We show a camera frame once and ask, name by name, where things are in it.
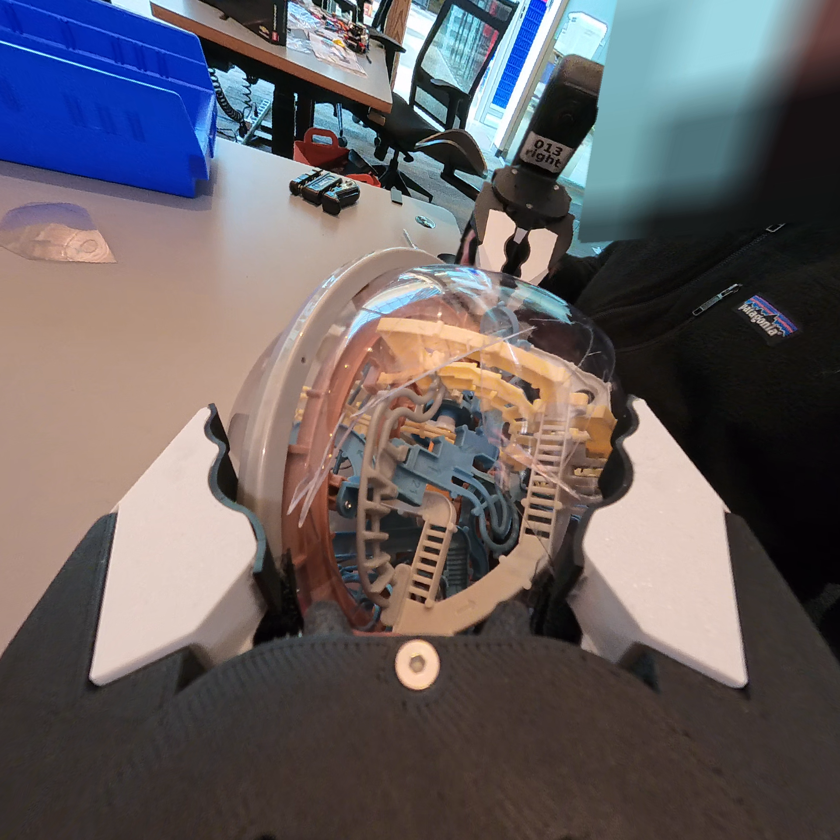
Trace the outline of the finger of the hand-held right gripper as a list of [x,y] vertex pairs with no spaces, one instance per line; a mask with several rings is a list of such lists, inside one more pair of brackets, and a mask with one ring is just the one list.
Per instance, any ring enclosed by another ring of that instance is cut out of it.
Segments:
[[484,237],[476,252],[476,265],[483,270],[500,272],[507,258],[505,245],[512,236],[512,219],[488,217]]
[[546,228],[528,232],[528,259],[522,264],[522,280],[540,283],[563,256],[563,237]]

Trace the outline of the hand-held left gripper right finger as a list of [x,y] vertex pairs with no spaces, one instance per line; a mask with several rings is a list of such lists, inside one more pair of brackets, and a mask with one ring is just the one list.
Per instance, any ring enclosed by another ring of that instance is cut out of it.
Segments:
[[571,596],[581,645],[618,663],[644,644],[725,686],[748,682],[726,507],[645,401],[624,444],[633,477],[584,529]]

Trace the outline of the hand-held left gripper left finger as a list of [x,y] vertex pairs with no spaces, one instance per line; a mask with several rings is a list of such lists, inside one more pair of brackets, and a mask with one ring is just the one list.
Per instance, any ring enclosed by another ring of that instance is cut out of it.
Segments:
[[215,405],[200,409],[120,500],[90,680],[182,648],[214,667],[254,645],[277,601],[265,531],[237,504]]

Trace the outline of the clear maze ball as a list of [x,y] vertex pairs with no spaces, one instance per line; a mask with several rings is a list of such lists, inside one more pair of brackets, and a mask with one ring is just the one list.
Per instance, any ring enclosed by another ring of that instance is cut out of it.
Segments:
[[591,320],[521,280],[409,248],[337,270],[255,364],[228,429],[277,614],[330,602],[363,633],[482,623],[600,501],[613,371]]

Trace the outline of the black bit holder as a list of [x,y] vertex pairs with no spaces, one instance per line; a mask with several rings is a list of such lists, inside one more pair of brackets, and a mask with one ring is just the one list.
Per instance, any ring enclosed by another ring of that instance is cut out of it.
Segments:
[[361,189],[356,181],[335,173],[314,169],[289,182],[290,194],[302,197],[307,203],[320,206],[323,212],[339,216],[346,207],[356,204]]

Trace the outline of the person's black clothing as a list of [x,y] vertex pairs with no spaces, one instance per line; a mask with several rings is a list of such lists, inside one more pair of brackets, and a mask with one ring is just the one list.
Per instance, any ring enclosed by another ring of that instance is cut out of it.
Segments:
[[616,241],[542,287],[609,337],[838,653],[839,223]]

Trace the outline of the orange bag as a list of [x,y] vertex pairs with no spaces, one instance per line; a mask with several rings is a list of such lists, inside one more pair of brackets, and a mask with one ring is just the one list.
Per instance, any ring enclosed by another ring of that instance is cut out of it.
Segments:
[[349,160],[349,150],[340,144],[340,137],[328,129],[310,128],[302,140],[293,144],[295,162],[330,172],[341,172]]

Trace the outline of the wooden side table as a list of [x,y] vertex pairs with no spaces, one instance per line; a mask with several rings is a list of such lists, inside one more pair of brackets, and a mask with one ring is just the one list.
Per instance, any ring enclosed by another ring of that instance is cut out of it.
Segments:
[[293,144],[312,126],[314,102],[356,102],[365,109],[387,113],[392,88],[384,51],[374,48],[366,76],[332,66],[310,54],[265,42],[222,12],[198,1],[151,2],[152,14],[168,24],[192,32],[202,43],[209,65],[230,61],[246,74],[274,84],[272,152],[286,158]]

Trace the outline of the small clear dome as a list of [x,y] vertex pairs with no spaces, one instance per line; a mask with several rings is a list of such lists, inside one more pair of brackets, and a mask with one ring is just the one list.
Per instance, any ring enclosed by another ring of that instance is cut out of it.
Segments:
[[72,203],[31,203],[9,210],[1,221],[1,246],[33,260],[117,261],[88,211]]

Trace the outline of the blue storage bin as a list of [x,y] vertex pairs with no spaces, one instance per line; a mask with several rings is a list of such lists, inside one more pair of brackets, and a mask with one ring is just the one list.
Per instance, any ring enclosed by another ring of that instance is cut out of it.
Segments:
[[104,2],[1,2],[1,158],[194,197],[217,110],[193,34]]

